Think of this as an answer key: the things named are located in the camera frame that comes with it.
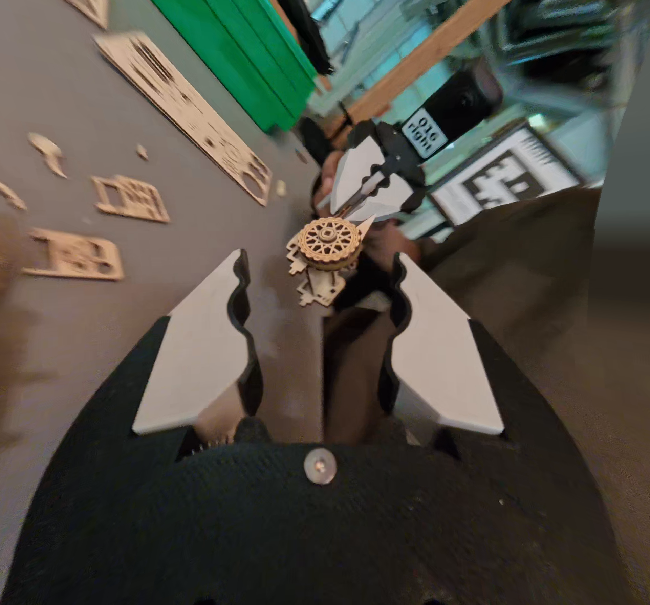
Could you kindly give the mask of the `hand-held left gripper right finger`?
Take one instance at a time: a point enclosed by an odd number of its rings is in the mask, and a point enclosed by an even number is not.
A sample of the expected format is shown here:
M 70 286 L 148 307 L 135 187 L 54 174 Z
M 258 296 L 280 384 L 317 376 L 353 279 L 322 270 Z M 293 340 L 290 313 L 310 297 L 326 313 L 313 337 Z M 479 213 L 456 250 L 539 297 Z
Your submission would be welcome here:
M 380 406 L 428 445 L 443 429 L 490 436 L 504 422 L 469 316 L 407 254 L 393 266 L 389 340 L 378 383 Z

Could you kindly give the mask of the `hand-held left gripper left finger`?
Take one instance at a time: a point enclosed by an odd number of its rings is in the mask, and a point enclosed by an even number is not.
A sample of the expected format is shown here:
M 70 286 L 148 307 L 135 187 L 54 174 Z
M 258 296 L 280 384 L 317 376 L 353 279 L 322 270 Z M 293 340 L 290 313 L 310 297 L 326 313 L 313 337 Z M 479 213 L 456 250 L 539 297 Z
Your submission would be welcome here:
M 247 252 L 233 251 L 168 315 L 132 430 L 151 435 L 189 427 L 204 445 L 235 441 L 263 398 L 252 334 Z

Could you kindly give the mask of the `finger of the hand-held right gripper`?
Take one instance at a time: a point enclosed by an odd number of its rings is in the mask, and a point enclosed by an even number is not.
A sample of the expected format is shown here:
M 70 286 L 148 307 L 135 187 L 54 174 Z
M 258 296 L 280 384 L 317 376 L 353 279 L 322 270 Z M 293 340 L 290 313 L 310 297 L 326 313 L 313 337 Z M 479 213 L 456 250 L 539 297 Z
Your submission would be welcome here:
M 380 145 L 372 136 L 346 151 L 338 163 L 329 194 L 333 217 L 377 216 L 376 195 L 387 184 L 386 162 Z
M 375 222 L 393 217 L 401 211 L 402 205 L 413 193 L 409 184 L 402 178 L 378 178 L 376 181 L 370 181 L 369 178 L 363 181 L 362 178 L 357 178 L 355 181 L 347 182 L 346 199 L 350 201 L 362 186 L 368 184 L 371 186 L 371 192 L 362 195 L 345 216 L 345 220 L 352 224 L 361 224 L 370 217 L 374 217 Z

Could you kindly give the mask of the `wooden wheel and seat assembly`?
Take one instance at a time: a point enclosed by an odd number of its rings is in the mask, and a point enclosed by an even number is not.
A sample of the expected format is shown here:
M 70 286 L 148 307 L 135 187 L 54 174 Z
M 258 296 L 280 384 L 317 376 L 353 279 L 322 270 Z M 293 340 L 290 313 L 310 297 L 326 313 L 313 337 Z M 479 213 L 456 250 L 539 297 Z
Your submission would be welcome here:
M 353 275 L 366 230 L 352 222 L 327 217 L 312 220 L 287 244 L 291 276 L 302 276 L 299 305 L 330 308 Z

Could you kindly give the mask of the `grey desk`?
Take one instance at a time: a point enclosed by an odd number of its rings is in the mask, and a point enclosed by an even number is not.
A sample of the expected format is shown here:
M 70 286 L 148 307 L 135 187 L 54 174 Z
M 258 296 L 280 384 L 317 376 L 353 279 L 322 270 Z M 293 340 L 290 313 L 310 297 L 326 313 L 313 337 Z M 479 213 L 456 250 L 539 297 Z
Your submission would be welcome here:
M 117 244 L 121 282 L 23 276 L 12 293 L 8 344 L 15 380 L 1 403 L 1 528 L 20 528 L 51 455 L 80 409 L 160 316 L 234 249 L 248 252 L 248 296 L 263 369 L 259 410 L 285 442 L 322 438 L 321 314 L 300 308 L 283 257 L 309 207 L 317 170 L 292 133 L 270 138 L 149 0 L 111 0 L 111 28 L 139 29 L 287 184 L 256 204 L 98 53 L 95 25 L 64 0 L 1 0 L 1 178 L 27 204 L 23 227 Z M 27 139 L 60 147 L 67 179 Z M 142 161 L 137 144 L 149 155 Z M 170 223 L 98 211 L 91 176 L 153 185 Z

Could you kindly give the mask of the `person's right hand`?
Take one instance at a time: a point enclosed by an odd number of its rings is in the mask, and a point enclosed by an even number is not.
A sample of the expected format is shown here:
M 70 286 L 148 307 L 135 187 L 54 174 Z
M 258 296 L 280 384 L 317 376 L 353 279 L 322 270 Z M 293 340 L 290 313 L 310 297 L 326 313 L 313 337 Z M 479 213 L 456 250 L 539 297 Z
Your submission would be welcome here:
M 335 181 L 339 161 L 347 154 L 345 151 L 334 150 L 325 158 L 321 172 L 314 184 L 312 193 L 312 204 L 317 217 L 327 217 L 331 213 L 329 205 L 319 207 L 320 204 L 330 195 Z

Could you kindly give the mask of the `framed marker poster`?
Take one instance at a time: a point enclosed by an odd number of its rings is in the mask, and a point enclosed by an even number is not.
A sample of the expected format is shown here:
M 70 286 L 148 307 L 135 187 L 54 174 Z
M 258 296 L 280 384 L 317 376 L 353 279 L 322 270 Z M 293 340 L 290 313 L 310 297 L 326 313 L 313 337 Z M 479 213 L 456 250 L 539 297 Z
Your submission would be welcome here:
M 437 181 L 428 196 L 457 227 L 485 211 L 583 185 L 565 157 L 520 121 Z

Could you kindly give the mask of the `olive brown shirt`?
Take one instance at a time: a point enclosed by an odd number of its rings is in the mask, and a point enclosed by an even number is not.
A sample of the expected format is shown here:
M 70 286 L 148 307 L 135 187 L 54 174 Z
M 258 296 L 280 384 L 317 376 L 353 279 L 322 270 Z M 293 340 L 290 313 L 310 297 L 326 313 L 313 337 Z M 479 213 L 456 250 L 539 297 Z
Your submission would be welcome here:
M 443 243 L 411 242 L 393 226 L 369 233 L 387 281 L 395 252 L 406 252 L 470 317 L 484 325 L 541 393 L 510 400 L 524 434 L 519 451 L 492 454 L 510 472 L 517 504 L 551 515 L 550 484 L 533 453 L 563 479 L 559 496 L 578 495 L 568 471 L 580 449 L 613 520 L 635 604 L 649 603 L 648 331 L 626 306 L 588 315 L 589 273 L 600 189 L 574 188 L 478 215 Z

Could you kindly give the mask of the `wooden beam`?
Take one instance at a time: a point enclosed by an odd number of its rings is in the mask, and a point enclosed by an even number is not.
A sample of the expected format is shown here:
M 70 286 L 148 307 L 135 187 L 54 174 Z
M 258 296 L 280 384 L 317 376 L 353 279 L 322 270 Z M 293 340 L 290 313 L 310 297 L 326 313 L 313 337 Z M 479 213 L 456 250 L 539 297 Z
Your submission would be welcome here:
M 431 67 L 447 57 L 451 50 L 476 32 L 511 0 L 468 0 L 450 18 L 414 49 L 359 100 L 327 122 L 323 129 L 327 137 L 337 138 L 353 123 L 382 114 L 386 107 Z

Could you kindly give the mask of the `wooden piece with grid cutouts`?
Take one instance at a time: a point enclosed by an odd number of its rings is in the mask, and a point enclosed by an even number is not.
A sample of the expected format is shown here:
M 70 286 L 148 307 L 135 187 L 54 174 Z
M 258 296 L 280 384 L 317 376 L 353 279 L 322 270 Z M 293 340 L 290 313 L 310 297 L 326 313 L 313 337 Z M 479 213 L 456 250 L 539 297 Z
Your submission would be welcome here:
M 112 178 L 91 176 L 98 211 L 117 217 L 169 224 L 170 217 L 158 190 L 138 179 L 116 175 Z

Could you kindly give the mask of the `wooden piece with round hole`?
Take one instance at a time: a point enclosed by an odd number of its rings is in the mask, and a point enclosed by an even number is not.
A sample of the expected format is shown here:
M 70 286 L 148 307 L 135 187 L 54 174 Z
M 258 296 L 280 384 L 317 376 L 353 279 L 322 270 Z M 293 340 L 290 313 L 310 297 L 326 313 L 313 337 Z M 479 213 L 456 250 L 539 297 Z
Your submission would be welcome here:
M 102 237 L 35 228 L 29 237 L 46 245 L 45 268 L 22 268 L 35 277 L 120 282 L 125 278 L 118 246 Z

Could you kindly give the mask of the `black bag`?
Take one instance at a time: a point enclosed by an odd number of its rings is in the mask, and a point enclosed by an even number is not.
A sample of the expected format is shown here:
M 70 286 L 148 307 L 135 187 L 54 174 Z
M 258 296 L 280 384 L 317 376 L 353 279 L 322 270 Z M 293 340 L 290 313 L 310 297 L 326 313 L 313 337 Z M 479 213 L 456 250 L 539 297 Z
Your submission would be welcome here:
M 321 32 L 305 0 L 276 0 L 297 31 L 298 43 L 319 75 L 335 72 L 329 60 Z

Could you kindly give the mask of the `long wooden puzzle sheet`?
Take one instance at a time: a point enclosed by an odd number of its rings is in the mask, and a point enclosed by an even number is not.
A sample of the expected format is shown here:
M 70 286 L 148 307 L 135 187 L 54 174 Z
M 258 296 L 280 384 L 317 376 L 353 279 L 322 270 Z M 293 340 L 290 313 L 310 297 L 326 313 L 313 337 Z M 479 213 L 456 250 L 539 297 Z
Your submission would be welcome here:
M 256 203 L 267 206 L 272 172 L 142 32 L 96 35 L 102 56 Z

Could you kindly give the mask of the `green plastic bin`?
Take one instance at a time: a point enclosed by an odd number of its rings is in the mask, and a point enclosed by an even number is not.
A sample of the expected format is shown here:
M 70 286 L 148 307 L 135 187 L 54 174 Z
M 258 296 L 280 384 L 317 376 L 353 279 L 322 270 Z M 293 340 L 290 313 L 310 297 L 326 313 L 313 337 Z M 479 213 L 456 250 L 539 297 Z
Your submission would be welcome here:
M 289 131 L 317 72 L 270 0 L 150 0 L 264 132 Z

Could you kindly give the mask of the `curved toothed wooden piece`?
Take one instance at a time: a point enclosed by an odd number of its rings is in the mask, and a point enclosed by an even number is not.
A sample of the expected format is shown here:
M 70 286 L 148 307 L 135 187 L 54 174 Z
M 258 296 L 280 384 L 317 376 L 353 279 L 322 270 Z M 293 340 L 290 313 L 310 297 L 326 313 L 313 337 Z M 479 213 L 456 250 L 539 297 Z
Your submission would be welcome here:
M 20 196 L 14 192 L 9 186 L 1 181 L 0 183 L 1 197 L 14 209 L 20 211 L 27 211 L 27 206 Z

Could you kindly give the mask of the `hooked small wooden piece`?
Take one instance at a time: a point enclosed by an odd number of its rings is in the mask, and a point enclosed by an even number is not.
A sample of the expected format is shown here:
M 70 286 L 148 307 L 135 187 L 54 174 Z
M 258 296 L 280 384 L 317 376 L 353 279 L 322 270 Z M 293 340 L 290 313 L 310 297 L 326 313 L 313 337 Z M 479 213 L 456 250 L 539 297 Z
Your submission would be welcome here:
M 63 154 L 59 146 L 49 138 L 35 132 L 28 133 L 27 139 L 32 147 L 41 154 L 46 167 L 54 175 L 64 179 L 68 178 L 62 169 L 61 160 L 63 159 Z

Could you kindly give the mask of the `silver ventilation duct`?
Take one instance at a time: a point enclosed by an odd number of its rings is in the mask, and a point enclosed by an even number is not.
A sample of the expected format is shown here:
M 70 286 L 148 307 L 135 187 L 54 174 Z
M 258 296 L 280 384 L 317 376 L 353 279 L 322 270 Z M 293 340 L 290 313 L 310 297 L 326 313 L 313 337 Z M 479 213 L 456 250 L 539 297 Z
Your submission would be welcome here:
M 599 89 L 640 1 L 511 0 L 492 19 L 497 60 L 534 81 Z

